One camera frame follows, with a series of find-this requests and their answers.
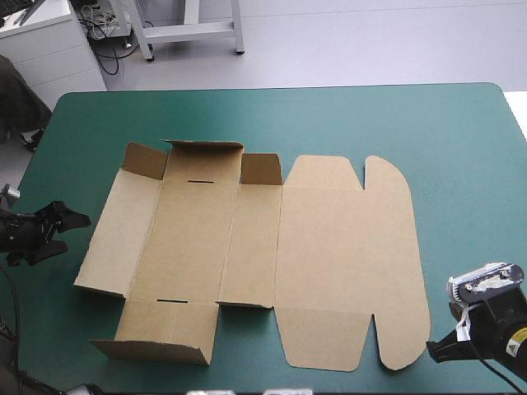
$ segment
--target cardboard tab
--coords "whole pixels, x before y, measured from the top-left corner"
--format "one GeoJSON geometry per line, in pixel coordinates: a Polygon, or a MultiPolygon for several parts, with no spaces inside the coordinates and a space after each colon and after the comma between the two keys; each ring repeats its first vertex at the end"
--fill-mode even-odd
{"type": "Polygon", "coordinates": [[[167,154],[163,151],[130,142],[124,152],[123,170],[152,179],[163,179],[167,154]]]}
{"type": "Polygon", "coordinates": [[[277,154],[244,154],[241,159],[241,183],[282,185],[282,170],[277,154]]]}

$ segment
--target white desk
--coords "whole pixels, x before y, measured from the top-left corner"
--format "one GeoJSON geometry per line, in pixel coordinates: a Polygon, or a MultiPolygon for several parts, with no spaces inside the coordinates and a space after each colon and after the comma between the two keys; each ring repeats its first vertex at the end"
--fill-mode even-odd
{"type": "Polygon", "coordinates": [[[106,91],[99,65],[68,0],[46,0],[23,26],[9,17],[0,54],[51,109],[68,92],[106,91]]]}

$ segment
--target cardboard flap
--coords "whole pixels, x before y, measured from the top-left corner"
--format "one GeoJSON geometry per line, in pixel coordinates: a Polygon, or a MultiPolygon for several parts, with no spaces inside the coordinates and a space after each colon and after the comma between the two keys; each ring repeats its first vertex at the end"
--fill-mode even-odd
{"type": "Polygon", "coordinates": [[[153,360],[210,365],[197,347],[140,340],[90,340],[90,343],[109,358],[116,360],[153,360]]]}
{"type": "Polygon", "coordinates": [[[244,154],[241,158],[241,183],[282,185],[282,169],[277,154],[244,154]]]}
{"type": "Polygon", "coordinates": [[[163,179],[166,165],[166,152],[149,146],[130,142],[126,146],[121,168],[151,179],[163,179]]]}
{"type": "Polygon", "coordinates": [[[183,183],[240,182],[243,146],[234,142],[171,142],[165,180],[183,183]]]}
{"type": "Polygon", "coordinates": [[[240,186],[218,303],[273,307],[281,198],[279,185],[240,186]]]}
{"type": "Polygon", "coordinates": [[[362,190],[352,164],[342,156],[298,156],[285,186],[362,190]]]}
{"type": "MultiPolygon", "coordinates": [[[[375,156],[366,161],[366,189],[339,188],[338,179],[326,182],[322,174],[310,184],[304,171],[295,173],[317,162],[331,174],[345,163],[307,158],[291,172],[291,185],[302,187],[282,192],[275,309],[375,314],[380,358],[401,369],[425,350],[431,326],[408,183],[375,156]]],[[[294,342],[284,347],[302,352],[294,342]]]]}
{"type": "Polygon", "coordinates": [[[190,348],[210,363],[217,315],[216,304],[127,300],[115,340],[150,342],[149,352],[157,348],[152,344],[179,346],[171,347],[170,360],[187,356],[190,348]]]}
{"type": "Polygon", "coordinates": [[[160,191],[161,181],[119,170],[75,286],[128,296],[160,191]]]}
{"type": "Polygon", "coordinates": [[[197,142],[193,140],[170,140],[162,138],[162,142],[169,142],[172,146],[210,146],[210,147],[232,147],[243,148],[243,144],[239,142],[197,142]]]}
{"type": "Polygon", "coordinates": [[[380,360],[388,369],[398,370],[413,363],[430,338],[428,307],[426,303],[416,303],[419,300],[409,305],[400,300],[399,306],[391,304],[388,309],[375,313],[380,360]]]}
{"type": "Polygon", "coordinates": [[[275,313],[289,365],[346,372],[358,367],[369,314],[286,308],[275,313]]]}

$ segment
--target cardboard side panel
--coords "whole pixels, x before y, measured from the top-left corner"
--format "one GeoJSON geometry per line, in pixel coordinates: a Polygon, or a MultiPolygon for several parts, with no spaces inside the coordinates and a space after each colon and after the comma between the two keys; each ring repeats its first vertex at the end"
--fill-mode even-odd
{"type": "Polygon", "coordinates": [[[369,314],[275,308],[287,363],[350,372],[361,360],[369,314]]]}
{"type": "Polygon", "coordinates": [[[244,154],[241,160],[241,183],[282,185],[282,169],[277,154],[244,154]]]}
{"type": "Polygon", "coordinates": [[[165,181],[131,298],[214,303],[238,184],[165,181]]]}
{"type": "Polygon", "coordinates": [[[155,342],[90,340],[103,354],[115,360],[154,360],[209,365],[198,348],[155,342]]]}
{"type": "Polygon", "coordinates": [[[237,184],[242,154],[240,145],[174,145],[165,180],[237,184]]]}
{"type": "Polygon", "coordinates": [[[130,142],[124,152],[123,170],[151,179],[163,179],[167,154],[149,146],[130,142]]]}
{"type": "Polygon", "coordinates": [[[341,156],[298,156],[286,186],[362,190],[352,164],[341,156]]]}
{"type": "Polygon", "coordinates": [[[220,304],[273,306],[282,186],[240,185],[220,304]]]}
{"type": "Polygon", "coordinates": [[[127,296],[160,191],[161,181],[117,173],[76,286],[127,296]]]}
{"type": "Polygon", "coordinates": [[[184,352],[183,358],[189,352],[187,348],[196,349],[209,364],[217,315],[216,304],[129,300],[124,305],[115,340],[184,346],[171,348],[171,358],[176,358],[180,350],[184,352]]]}

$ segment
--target cable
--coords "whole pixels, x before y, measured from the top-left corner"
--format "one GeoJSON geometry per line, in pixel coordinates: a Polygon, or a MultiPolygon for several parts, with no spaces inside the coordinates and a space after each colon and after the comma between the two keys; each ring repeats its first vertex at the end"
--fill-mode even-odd
{"type": "MultiPolygon", "coordinates": [[[[100,27],[99,24],[95,23],[94,21],[88,21],[84,15],[82,14],[82,12],[80,12],[80,15],[81,15],[81,19],[79,19],[79,21],[81,22],[81,24],[83,24],[85,27],[86,27],[86,30],[87,30],[87,33],[86,33],[86,38],[88,39],[88,42],[90,42],[90,46],[91,46],[91,49],[93,50],[93,53],[95,54],[96,58],[97,58],[97,62],[99,63],[100,65],[100,68],[102,68],[102,70],[106,73],[106,74],[109,74],[111,76],[114,76],[116,75],[118,72],[119,72],[119,60],[120,59],[125,59],[127,58],[128,56],[131,56],[133,53],[135,53],[138,48],[139,48],[139,45],[136,45],[130,52],[126,53],[125,55],[119,55],[117,54],[117,51],[115,51],[115,47],[113,46],[111,40],[110,40],[110,37],[103,31],[103,29],[100,27]],[[94,40],[101,40],[101,39],[98,39],[98,38],[94,38],[93,37],[93,31],[94,29],[97,28],[99,29],[99,31],[103,34],[103,38],[108,40],[109,44],[110,44],[110,47],[112,49],[112,52],[114,53],[113,55],[104,55],[102,53],[98,53],[96,51],[96,49],[94,48],[94,46],[91,44],[91,41],[90,41],[90,38],[93,38],[94,40]],[[107,59],[115,59],[115,71],[114,72],[109,72],[102,64],[100,58],[107,58],[107,59]]],[[[154,27],[154,24],[151,23],[150,21],[145,21],[145,23],[149,24],[151,27],[154,27]]]]}
{"type": "Polygon", "coordinates": [[[108,74],[110,76],[116,75],[119,72],[119,60],[117,59],[117,52],[115,52],[115,48],[114,48],[114,45],[112,44],[112,42],[110,40],[110,37],[108,37],[108,35],[105,33],[105,31],[102,30],[102,28],[99,25],[97,25],[95,22],[87,21],[86,18],[84,17],[84,15],[82,14],[82,12],[81,12],[81,18],[82,18],[82,22],[84,23],[84,26],[87,29],[86,38],[88,39],[88,43],[90,43],[90,46],[91,46],[91,49],[93,50],[93,53],[96,55],[97,62],[99,63],[100,68],[102,68],[102,70],[106,74],[108,74]],[[90,37],[91,37],[91,32],[94,30],[95,27],[98,28],[100,30],[100,32],[103,34],[103,36],[106,38],[106,40],[110,44],[112,52],[114,53],[114,59],[115,59],[115,71],[114,72],[109,72],[108,69],[106,69],[106,67],[102,64],[102,62],[100,60],[99,54],[93,48],[93,45],[92,45],[91,40],[90,40],[90,37]]]}
{"type": "Polygon", "coordinates": [[[474,345],[473,341],[472,340],[469,340],[469,344],[470,344],[470,347],[472,348],[472,352],[474,353],[474,355],[476,356],[476,358],[479,359],[479,361],[487,368],[489,369],[491,372],[493,372],[496,376],[498,376],[500,379],[504,380],[507,384],[509,384],[511,387],[513,387],[513,389],[515,391],[517,391],[518,393],[524,393],[520,387],[518,387],[516,384],[514,384],[512,382],[511,379],[509,379],[507,376],[505,376],[502,372],[498,371],[497,369],[494,369],[492,366],[490,366],[488,364],[488,362],[486,362],[482,357],[481,357],[481,354],[479,354],[479,351],[478,349],[476,348],[476,346],[474,345]]]}
{"type": "MultiPolygon", "coordinates": [[[[151,27],[154,27],[154,24],[151,23],[150,21],[145,21],[145,23],[149,24],[151,27]]],[[[138,49],[139,49],[139,44],[136,45],[130,52],[126,53],[125,55],[119,55],[117,57],[117,59],[125,59],[128,56],[133,55],[138,49]]],[[[97,55],[100,56],[101,58],[107,58],[107,59],[114,59],[115,58],[113,56],[103,55],[102,53],[98,53],[97,55]]]]}
{"type": "Polygon", "coordinates": [[[9,283],[9,287],[11,288],[11,294],[13,298],[13,305],[15,307],[15,352],[13,352],[13,355],[12,355],[12,364],[15,369],[15,374],[16,374],[17,381],[18,381],[19,395],[23,395],[22,384],[25,384],[26,386],[32,387],[35,389],[44,390],[53,395],[66,395],[65,392],[59,391],[56,388],[53,388],[46,383],[42,383],[41,381],[28,376],[26,372],[23,372],[20,370],[20,366],[18,363],[19,355],[20,355],[20,335],[21,335],[20,303],[18,301],[18,294],[16,293],[15,282],[13,281],[9,273],[6,271],[6,269],[4,269],[1,265],[0,265],[0,271],[3,273],[3,275],[7,279],[7,282],[9,283]]]}
{"type": "Polygon", "coordinates": [[[15,306],[15,352],[12,355],[12,363],[15,368],[15,373],[18,378],[18,393],[22,395],[22,376],[20,368],[18,366],[18,356],[20,354],[20,305],[18,304],[18,295],[16,294],[15,282],[9,276],[6,269],[0,266],[0,271],[6,277],[7,282],[9,283],[9,288],[11,288],[11,295],[13,298],[13,305],[15,306]]]}

